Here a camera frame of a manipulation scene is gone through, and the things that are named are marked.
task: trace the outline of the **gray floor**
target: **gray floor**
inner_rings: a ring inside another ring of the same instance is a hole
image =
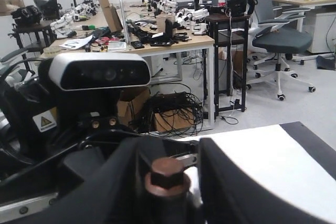
[[[173,65],[175,59],[170,58],[164,64],[164,70],[160,74],[169,74],[175,71]],[[261,69],[273,69],[274,62],[264,64]],[[294,83],[290,80],[282,82],[282,91],[286,100],[280,102],[277,99],[277,88],[272,83],[261,83],[253,85],[247,92],[247,110],[245,113],[234,111],[221,113],[221,115],[233,117],[239,120],[237,125],[229,125],[221,119],[217,119],[216,127],[212,131],[205,131],[201,134],[211,134],[227,131],[242,130],[254,127],[261,127],[273,124],[300,121],[311,131],[336,149],[336,72],[318,70],[314,60],[306,61],[304,66],[296,62],[289,62],[291,69],[295,70],[299,78],[312,82],[317,88],[316,93],[309,93],[308,87],[304,84]],[[193,93],[203,99],[202,78],[197,79],[202,72],[200,64],[183,66],[183,82],[191,87]],[[187,91],[181,85],[161,85],[154,87],[152,92],[161,91],[164,93]],[[221,96],[221,105],[227,106],[230,98]]]

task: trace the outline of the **camera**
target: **camera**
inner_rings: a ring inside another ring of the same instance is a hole
[[[138,87],[151,81],[142,57],[108,52],[59,54],[49,77],[63,91]]]

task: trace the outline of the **papers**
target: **papers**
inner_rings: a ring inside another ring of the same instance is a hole
[[[70,50],[77,50],[83,46],[85,46],[87,43],[89,43],[93,38],[93,35],[85,38],[85,39],[71,39],[65,41],[60,47],[70,49]]]

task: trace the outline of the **black cable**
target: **black cable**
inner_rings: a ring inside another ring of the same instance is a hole
[[[190,127],[177,129],[176,120],[186,121]],[[203,129],[203,105],[195,95],[188,92],[168,95],[157,93],[146,101],[138,124],[139,133],[151,135],[150,132],[154,131],[156,125],[166,132],[160,134],[161,137],[197,135]]]
[[[45,58],[29,58],[29,59],[20,60],[20,61],[14,63],[3,73],[3,75],[0,76],[0,84],[3,83],[6,80],[6,78],[10,75],[10,73],[15,69],[15,67],[17,65],[25,63],[25,62],[44,61],[44,60],[45,60]]]
[[[331,23],[331,26],[329,27],[329,30],[328,30],[328,32],[327,32],[327,35],[325,36],[325,43],[327,43],[327,46],[328,46],[328,48],[329,48],[329,50],[331,51],[331,52],[333,52],[333,50],[331,50],[331,48],[329,47],[329,43],[328,43],[328,35],[329,35],[329,32],[330,32],[330,30],[331,30],[331,27],[334,25],[334,23],[335,23],[335,21],[336,21],[336,16],[335,16],[335,18],[334,18],[334,21]]]
[[[221,116],[220,117],[223,121],[225,121],[227,124],[230,124],[230,125],[237,125],[239,123],[239,120],[236,119],[236,118],[233,118],[232,116]],[[231,120],[234,120],[236,121],[235,123],[230,123],[227,119],[231,119]]]

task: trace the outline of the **bolt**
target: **bolt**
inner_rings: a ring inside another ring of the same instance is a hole
[[[28,207],[21,207],[19,213],[21,215],[25,215],[26,213],[28,213]]]
[[[111,118],[111,119],[110,119],[110,125],[111,125],[111,126],[115,126],[116,123],[117,123],[117,121],[116,121],[115,118]]]
[[[56,198],[52,198],[50,201],[49,201],[49,205],[53,205],[53,204],[55,204],[55,202],[56,202]]]
[[[92,127],[93,127],[94,129],[99,128],[99,122],[94,121],[94,122],[92,123]]]

